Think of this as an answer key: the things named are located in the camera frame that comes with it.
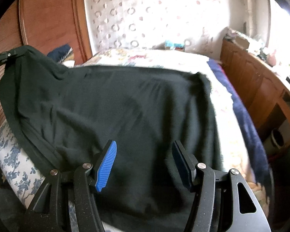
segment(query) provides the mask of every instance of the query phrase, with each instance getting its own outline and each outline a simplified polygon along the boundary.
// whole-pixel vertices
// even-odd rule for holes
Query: black cloth
[[[181,183],[172,142],[180,140],[200,162],[221,169],[207,78],[153,68],[68,69],[30,46],[16,51],[0,100],[42,174],[74,170],[113,139],[117,157],[96,195],[101,219],[124,231],[183,231],[194,194]]]

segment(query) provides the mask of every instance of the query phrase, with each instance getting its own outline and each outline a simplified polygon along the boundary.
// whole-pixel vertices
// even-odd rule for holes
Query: wooden wardrobe
[[[28,44],[47,54],[67,43],[76,64],[92,57],[84,0],[16,0],[0,20],[0,53]],[[1,66],[0,79],[3,73]]]

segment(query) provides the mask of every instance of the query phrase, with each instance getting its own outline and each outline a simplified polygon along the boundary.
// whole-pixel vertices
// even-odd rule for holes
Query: wall
[[[245,28],[242,33],[246,34],[249,37],[255,35],[255,0],[243,0],[244,1],[244,21]]]
[[[98,3],[95,3],[95,1],[85,0],[88,30],[93,53],[95,53],[97,50],[103,50],[103,48],[114,48],[114,43],[116,40],[119,40],[121,42],[121,47],[131,48],[131,46],[129,46],[131,40],[137,40],[140,42],[138,46],[139,48],[151,48],[152,46],[159,46],[167,39],[174,39],[173,41],[179,42],[183,42],[185,39],[189,39],[192,44],[191,46],[186,47],[186,50],[188,52],[205,54],[214,59],[219,59],[222,38],[226,33],[225,28],[231,27],[235,30],[239,30],[241,32],[243,31],[245,13],[243,0],[175,0],[172,6],[170,6],[172,10],[169,12],[173,13],[174,19],[171,19],[170,17],[160,16],[161,14],[163,14],[163,11],[159,11],[151,16],[150,23],[149,21],[145,22],[144,19],[143,25],[141,25],[138,20],[140,18],[140,15],[138,15],[134,19],[130,15],[128,15],[129,12],[127,10],[129,7],[127,6],[126,10],[124,8],[120,8],[122,10],[122,14],[119,15],[118,12],[118,14],[116,15],[118,21],[120,21],[122,18],[122,21],[120,21],[120,29],[122,30],[123,28],[126,28],[126,32],[120,32],[120,34],[114,33],[111,30],[111,26],[113,24],[111,24],[111,21],[107,21],[109,26],[107,26],[107,23],[104,23],[104,21],[99,21],[104,15],[102,15],[100,18],[95,17],[95,12],[97,11],[103,11],[103,13],[106,13],[108,15],[110,12],[110,6],[115,6],[117,3],[115,4],[113,1],[110,2],[109,0],[99,0]],[[167,2],[166,0],[152,1],[153,3],[156,2],[156,6],[158,7],[158,9],[159,6],[163,7],[165,2]],[[135,5],[138,5],[138,8],[141,8],[141,10],[143,5],[142,2],[144,2],[144,4],[150,3],[149,0],[134,0]],[[103,3],[107,3],[107,8],[102,8]],[[189,13],[184,14],[187,6],[190,7],[191,10],[189,11]],[[143,18],[147,16],[145,9],[146,8],[144,8],[144,12],[141,12],[141,16]],[[176,27],[174,27],[174,30],[172,31],[167,31],[165,28],[160,28],[159,32],[162,32],[163,36],[160,35],[158,37],[158,34],[153,34],[152,32],[150,32],[149,25],[153,26],[153,28],[155,26],[160,27],[160,17],[162,18],[161,21],[164,21],[164,25],[168,25],[170,27],[171,24],[176,23]],[[133,36],[128,30],[128,26],[130,24],[135,24],[137,27]],[[101,29],[99,29],[100,31],[97,30],[97,27],[99,25],[103,27],[103,36],[100,35]],[[105,38],[105,36],[107,35],[106,32],[111,35],[109,40]],[[129,41],[127,39],[124,40],[121,37],[122,35],[131,35],[131,38]],[[100,42],[104,42],[107,46],[104,46],[102,48],[100,46],[99,48]]]
[[[268,43],[268,34],[270,28],[270,14],[269,14],[269,1],[268,0],[255,0],[255,22],[256,22],[256,35],[260,35],[262,41]]]

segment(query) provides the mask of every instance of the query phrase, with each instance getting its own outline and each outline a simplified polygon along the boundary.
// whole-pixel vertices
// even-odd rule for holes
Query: floral bedspread
[[[236,168],[240,171],[267,215],[268,200],[264,188],[255,184],[245,143],[233,112],[231,94],[216,79],[207,64],[208,60],[206,56],[180,51],[111,49],[98,53],[81,66],[137,66],[205,74],[211,82],[210,98],[216,115],[223,169],[228,171]],[[18,144],[7,121],[4,121],[0,127],[0,167],[3,179],[9,182],[20,201],[28,208],[44,176]],[[75,213],[70,212],[71,220],[73,220],[73,215]],[[105,223],[103,225],[106,230],[119,231]]]

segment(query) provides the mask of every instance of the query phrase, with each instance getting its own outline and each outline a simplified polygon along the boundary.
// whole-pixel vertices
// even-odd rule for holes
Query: blue gripper pad
[[[172,144],[172,155],[184,187],[192,192],[194,190],[194,180],[197,176],[195,168],[198,163],[197,159],[194,156],[191,156],[193,160],[189,157],[179,140],[175,140]]]
[[[100,161],[100,165],[98,168],[95,167],[95,177],[96,177],[96,190],[98,192],[101,192],[102,188],[106,186],[109,174],[111,172],[111,169],[113,167],[113,163],[115,160],[117,154],[117,144],[115,140],[109,140],[106,144],[105,148],[102,151],[102,155],[104,157],[102,158],[102,161]]]

